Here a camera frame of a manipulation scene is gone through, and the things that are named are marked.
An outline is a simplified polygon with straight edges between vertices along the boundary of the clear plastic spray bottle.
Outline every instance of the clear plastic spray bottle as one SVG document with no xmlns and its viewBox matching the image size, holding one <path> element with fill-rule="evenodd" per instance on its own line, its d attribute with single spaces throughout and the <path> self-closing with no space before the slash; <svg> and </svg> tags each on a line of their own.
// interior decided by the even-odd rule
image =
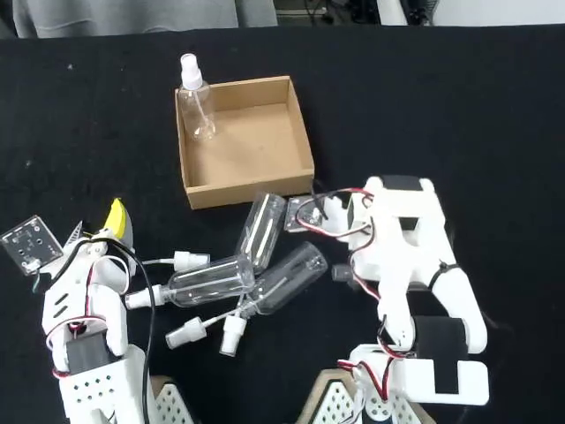
<svg viewBox="0 0 565 424">
<path fill-rule="evenodd" d="M 321 277 L 328 269 L 324 255 L 303 243 L 257 279 L 234 315 L 226 317 L 220 353 L 235 356 L 247 320 L 255 314 L 273 314 Z"/>
<path fill-rule="evenodd" d="M 192 53 L 180 58 L 183 84 L 178 89 L 185 133 L 194 140 L 210 140 L 215 135 L 214 100 L 210 86 L 202 79 L 196 56 Z"/>
<path fill-rule="evenodd" d="M 173 274 L 167 285 L 154 285 L 157 306 L 172 302 L 178 307 L 195 307 L 204 303 L 239 296 L 255 284 L 253 266 L 243 254 Z M 128 294 L 128 309 L 149 307 L 148 289 Z"/>
</svg>

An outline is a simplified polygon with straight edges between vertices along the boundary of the gray cloth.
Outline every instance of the gray cloth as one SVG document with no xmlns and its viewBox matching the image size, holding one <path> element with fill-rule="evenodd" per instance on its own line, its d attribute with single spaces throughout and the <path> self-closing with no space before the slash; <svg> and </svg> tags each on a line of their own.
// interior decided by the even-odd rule
<svg viewBox="0 0 565 424">
<path fill-rule="evenodd" d="M 22 38 L 276 25 L 273 0 L 13 0 Z"/>
</svg>

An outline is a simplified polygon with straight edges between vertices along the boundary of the black fabric surface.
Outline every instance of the black fabric surface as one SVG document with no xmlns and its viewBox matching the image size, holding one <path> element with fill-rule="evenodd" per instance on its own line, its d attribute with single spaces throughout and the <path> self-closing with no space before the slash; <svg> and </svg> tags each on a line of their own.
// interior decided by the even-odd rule
<svg viewBox="0 0 565 424">
<path fill-rule="evenodd" d="M 496 369 L 491 401 L 468 422 L 541 422 L 558 413 L 563 376 L 564 45 L 563 26 L 0 42 L 0 230 L 38 214 L 66 239 L 79 219 L 102 225 L 119 196 L 143 258 L 174 249 L 231 254 L 249 205 L 188 207 L 174 125 L 177 60 L 196 52 L 210 82 L 289 74 L 317 177 L 330 189 L 377 174 L 431 178 L 479 304 L 516 329 L 517 343 L 498 368 L 506 343 L 489 333 L 481 358 Z M 275 260 L 304 239 L 331 262 L 345 261 L 344 245 L 288 234 Z M 0 421 L 61 422 L 42 298 L 6 254 L 0 269 Z M 152 275 L 157 283 L 167 273 Z M 152 374 L 178 380 L 205 424 L 294 422 L 320 370 L 375 339 L 374 303 L 327 274 L 277 314 L 254 318 L 235 359 L 218 354 L 221 328 L 166 348 L 167 331 L 232 306 L 157 314 Z M 147 318 L 147 310 L 128 314 L 133 343 L 145 346 Z M 439 422 L 461 412 L 426 409 Z"/>
</svg>

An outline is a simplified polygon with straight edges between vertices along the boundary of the open cardboard box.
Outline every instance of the open cardboard box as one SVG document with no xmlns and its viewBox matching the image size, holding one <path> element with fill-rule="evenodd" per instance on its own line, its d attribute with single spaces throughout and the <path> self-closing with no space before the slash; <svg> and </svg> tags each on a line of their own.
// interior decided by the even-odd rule
<svg viewBox="0 0 565 424">
<path fill-rule="evenodd" d="M 290 77 L 211 86 L 216 135 L 186 136 L 175 93 L 178 148 L 192 209 L 253 201 L 258 191 L 310 191 L 314 163 Z"/>
</svg>

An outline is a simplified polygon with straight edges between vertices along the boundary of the bottle cap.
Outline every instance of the bottle cap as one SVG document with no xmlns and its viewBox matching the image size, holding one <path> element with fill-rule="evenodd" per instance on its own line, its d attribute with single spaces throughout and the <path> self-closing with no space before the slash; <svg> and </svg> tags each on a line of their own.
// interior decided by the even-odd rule
<svg viewBox="0 0 565 424">
<path fill-rule="evenodd" d="M 228 315 L 223 324 L 223 339 L 220 353 L 222 355 L 236 356 L 239 339 L 244 335 L 247 320 L 235 315 Z"/>
<path fill-rule="evenodd" d="M 175 271 L 188 271 L 210 263 L 209 254 L 191 254 L 190 252 L 175 252 Z"/>
<path fill-rule="evenodd" d="M 155 306 L 160 307 L 164 305 L 165 299 L 162 295 L 162 285 L 156 284 L 153 286 L 153 294 L 155 297 Z M 125 296 L 125 306 L 128 309 L 137 309 L 138 307 L 150 307 L 151 299 L 149 298 L 149 290 L 145 289 L 137 291 Z"/>
<path fill-rule="evenodd" d="M 183 81 L 183 87 L 187 90 L 198 90 L 202 87 L 202 72 L 198 67 L 198 61 L 196 56 L 192 53 L 182 55 L 180 58 L 181 65 L 181 79 Z"/>
<path fill-rule="evenodd" d="M 175 349 L 189 342 L 195 342 L 206 337 L 207 332 L 202 320 L 197 316 L 165 336 L 169 349 Z"/>
</svg>

